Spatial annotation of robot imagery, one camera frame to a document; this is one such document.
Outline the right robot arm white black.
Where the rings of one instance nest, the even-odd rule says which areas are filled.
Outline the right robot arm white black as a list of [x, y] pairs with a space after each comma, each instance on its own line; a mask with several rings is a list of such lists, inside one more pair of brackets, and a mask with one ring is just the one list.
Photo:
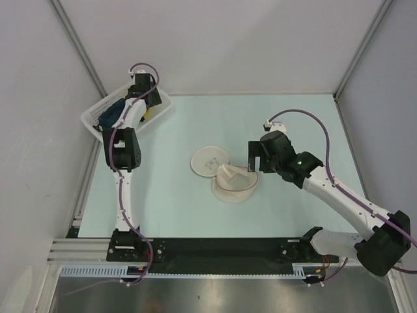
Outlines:
[[411, 248], [410, 218], [402, 211], [392, 213], [365, 198], [350, 193], [316, 156], [296, 153], [281, 131], [265, 134], [248, 143], [248, 171], [260, 162], [263, 173], [276, 173], [284, 181], [319, 198], [342, 216], [353, 233], [312, 228], [300, 247], [302, 257], [317, 261], [322, 255], [358, 260], [377, 276], [384, 276]]

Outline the beige mesh laundry bag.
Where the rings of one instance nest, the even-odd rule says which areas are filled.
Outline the beige mesh laundry bag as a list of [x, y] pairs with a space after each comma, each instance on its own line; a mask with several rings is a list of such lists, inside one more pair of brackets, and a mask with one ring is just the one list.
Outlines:
[[226, 150], [216, 145], [198, 149], [190, 159], [192, 171], [200, 177], [212, 179], [214, 195], [227, 203], [246, 201], [257, 188], [258, 173], [230, 164]]

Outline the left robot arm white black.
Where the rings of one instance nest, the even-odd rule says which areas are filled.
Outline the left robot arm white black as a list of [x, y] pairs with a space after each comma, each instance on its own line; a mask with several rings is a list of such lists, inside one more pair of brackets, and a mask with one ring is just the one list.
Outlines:
[[141, 165], [141, 149], [136, 127], [153, 106], [162, 103], [158, 79], [146, 72], [131, 73], [127, 95], [105, 112], [109, 119], [102, 127], [106, 164], [112, 170], [117, 191], [115, 230], [108, 245], [107, 261], [139, 261], [147, 257], [146, 240], [140, 234], [134, 211], [133, 174]]

